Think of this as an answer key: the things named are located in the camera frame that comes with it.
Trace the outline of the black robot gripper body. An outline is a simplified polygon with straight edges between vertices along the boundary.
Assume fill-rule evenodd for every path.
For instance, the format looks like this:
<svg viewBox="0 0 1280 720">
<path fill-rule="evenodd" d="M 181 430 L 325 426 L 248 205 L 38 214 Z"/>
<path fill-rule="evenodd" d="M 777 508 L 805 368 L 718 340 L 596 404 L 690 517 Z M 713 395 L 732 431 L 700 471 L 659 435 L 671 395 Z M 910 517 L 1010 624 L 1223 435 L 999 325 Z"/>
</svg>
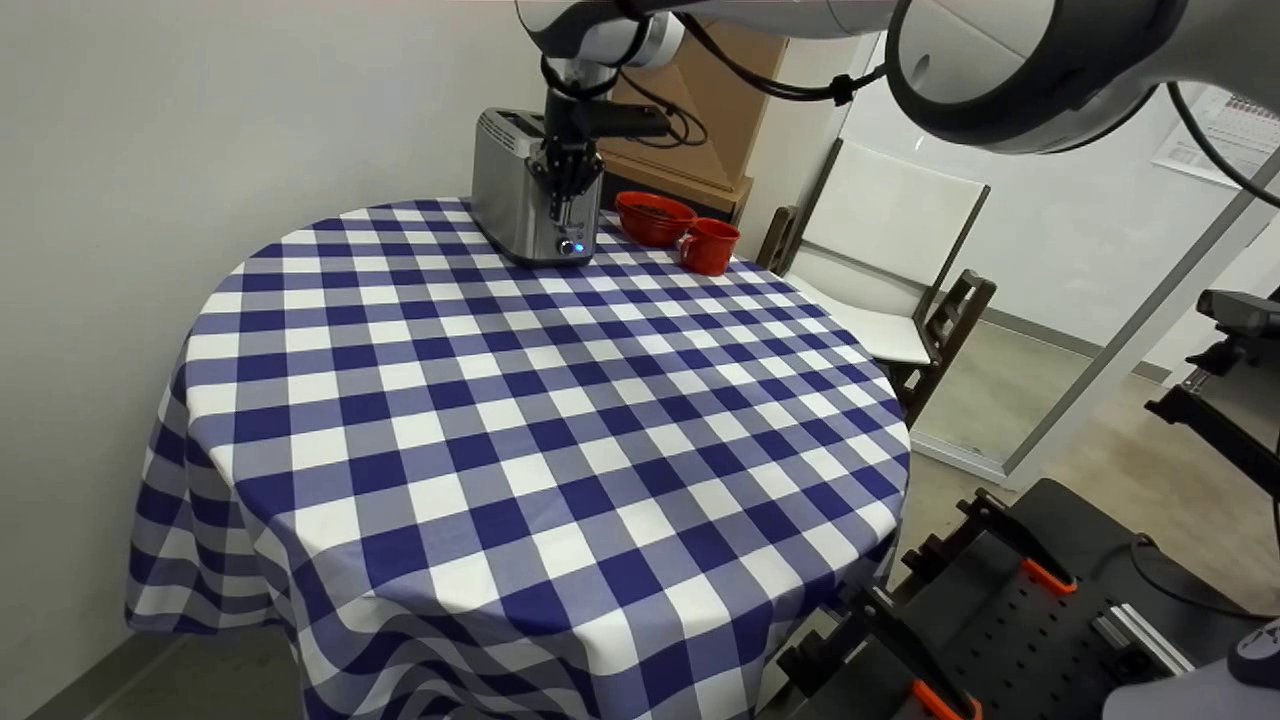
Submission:
<svg viewBox="0 0 1280 720">
<path fill-rule="evenodd" d="M 544 99 L 544 174 L 554 202 L 573 202 L 599 179 L 592 112 L 592 99 L 559 88 Z"/>
</svg>

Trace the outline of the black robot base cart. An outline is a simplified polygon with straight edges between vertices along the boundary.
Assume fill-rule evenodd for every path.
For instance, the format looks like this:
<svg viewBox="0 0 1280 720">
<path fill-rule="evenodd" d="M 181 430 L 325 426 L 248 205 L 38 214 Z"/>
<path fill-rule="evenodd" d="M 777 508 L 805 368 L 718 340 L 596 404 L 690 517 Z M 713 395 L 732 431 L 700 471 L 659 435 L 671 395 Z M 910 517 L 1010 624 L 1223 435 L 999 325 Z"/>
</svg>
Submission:
<svg viewBox="0 0 1280 720">
<path fill-rule="evenodd" d="M 1231 671 L 1236 641 L 1263 627 L 1055 481 L 961 511 L 897 589 L 860 577 L 828 637 L 781 652 L 786 720 L 1109 720 L 1159 682 Z"/>
</svg>

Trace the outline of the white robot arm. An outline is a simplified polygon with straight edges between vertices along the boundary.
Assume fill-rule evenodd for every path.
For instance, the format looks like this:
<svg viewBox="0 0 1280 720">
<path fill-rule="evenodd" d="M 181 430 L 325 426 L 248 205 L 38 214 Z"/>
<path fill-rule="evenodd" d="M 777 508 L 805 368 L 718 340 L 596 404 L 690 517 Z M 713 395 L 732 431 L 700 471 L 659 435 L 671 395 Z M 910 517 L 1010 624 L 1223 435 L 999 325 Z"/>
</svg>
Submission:
<svg viewBox="0 0 1280 720">
<path fill-rule="evenodd" d="M 1159 86 L 1280 110 L 1280 0 L 510 0 L 547 65 L 664 65 L 676 25 L 783 39 L 875 36 L 897 110 L 942 143 L 1058 155 Z"/>
</svg>

